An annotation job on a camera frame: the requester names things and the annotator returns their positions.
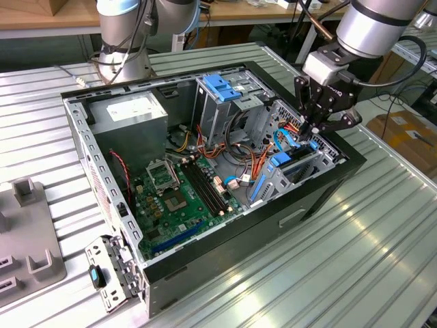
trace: wooden table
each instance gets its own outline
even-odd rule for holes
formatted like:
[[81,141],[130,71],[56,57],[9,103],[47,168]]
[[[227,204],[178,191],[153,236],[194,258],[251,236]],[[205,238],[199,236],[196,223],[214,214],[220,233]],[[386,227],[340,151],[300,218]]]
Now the wooden table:
[[[329,10],[339,0],[331,0],[322,5],[314,15]],[[339,20],[345,10],[340,10],[328,19]],[[288,23],[293,17],[293,10],[286,10],[275,4],[264,8],[255,8],[245,0],[237,3],[216,1],[211,4],[210,26],[255,25]],[[207,23],[206,15],[201,15],[199,26]],[[33,38],[39,36],[68,36],[100,33],[100,24],[94,0],[69,0],[54,16],[41,16],[28,12],[19,12],[0,8],[0,39]],[[172,50],[182,50],[180,36],[173,37]]]

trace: blue pcie slot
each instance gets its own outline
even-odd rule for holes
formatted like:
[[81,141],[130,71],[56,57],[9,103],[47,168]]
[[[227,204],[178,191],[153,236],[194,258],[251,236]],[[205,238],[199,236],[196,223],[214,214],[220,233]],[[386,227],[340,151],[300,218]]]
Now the blue pcie slot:
[[174,246],[180,241],[183,241],[184,239],[191,237],[192,235],[196,234],[197,231],[199,231],[199,228],[203,225],[204,222],[205,221],[202,221],[197,225],[195,225],[194,227],[188,229],[187,231],[184,231],[183,233],[177,235],[176,237],[173,237],[172,239],[169,239],[168,241],[165,241],[164,243],[153,247],[152,253],[158,253],[160,251],[163,251],[164,249]]

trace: metal panel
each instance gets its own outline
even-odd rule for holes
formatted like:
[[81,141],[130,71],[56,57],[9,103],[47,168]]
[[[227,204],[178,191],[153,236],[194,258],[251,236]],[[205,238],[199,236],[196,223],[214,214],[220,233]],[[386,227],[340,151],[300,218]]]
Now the metal panel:
[[[293,92],[296,71],[256,44],[160,54],[151,61],[165,74],[248,58]],[[69,68],[82,70],[87,81],[95,79],[87,74],[91,66]],[[38,96],[38,85],[52,74],[58,84]],[[59,111],[57,93],[75,86],[53,68],[0,74],[0,85],[12,93],[0,96],[0,182],[32,176],[44,184],[68,272],[65,280],[1,308],[2,322],[16,327],[418,327],[436,307],[437,186],[359,127],[340,134],[367,162],[315,217],[148,323],[138,300],[108,316],[87,276],[83,248],[109,229]]]

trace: blue plastic clip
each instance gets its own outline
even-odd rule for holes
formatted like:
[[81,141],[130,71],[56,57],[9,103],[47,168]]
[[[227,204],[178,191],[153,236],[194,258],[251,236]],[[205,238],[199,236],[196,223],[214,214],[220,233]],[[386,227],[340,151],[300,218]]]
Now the blue plastic clip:
[[311,140],[311,141],[309,142],[309,146],[310,146],[311,148],[313,148],[314,150],[317,150],[317,148],[319,148],[319,144],[318,144],[317,142],[315,142],[314,140]]
[[218,74],[203,77],[203,82],[222,102],[239,99],[241,97],[241,93],[235,91],[229,82]]
[[290,162],[291,160],[292,160],[292,158],[284,152],[280,152],[280,153],[272,156],[272,159],[271,159],[272,164],[276,167],[278,167],[284,163]]

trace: metal bracket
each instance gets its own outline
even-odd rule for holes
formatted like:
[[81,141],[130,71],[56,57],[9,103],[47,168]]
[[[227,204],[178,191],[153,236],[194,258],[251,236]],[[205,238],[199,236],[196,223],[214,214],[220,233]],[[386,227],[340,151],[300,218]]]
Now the metal bracket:
[[104,287],[100,289],[100,296],[107,312],[141,292],[140,282],[144,278],[136,272],[138,268],[132,254],[122,245],[120,236],[101,236],[85,248],[85,253],[88,263],[99,266],[102,272]]

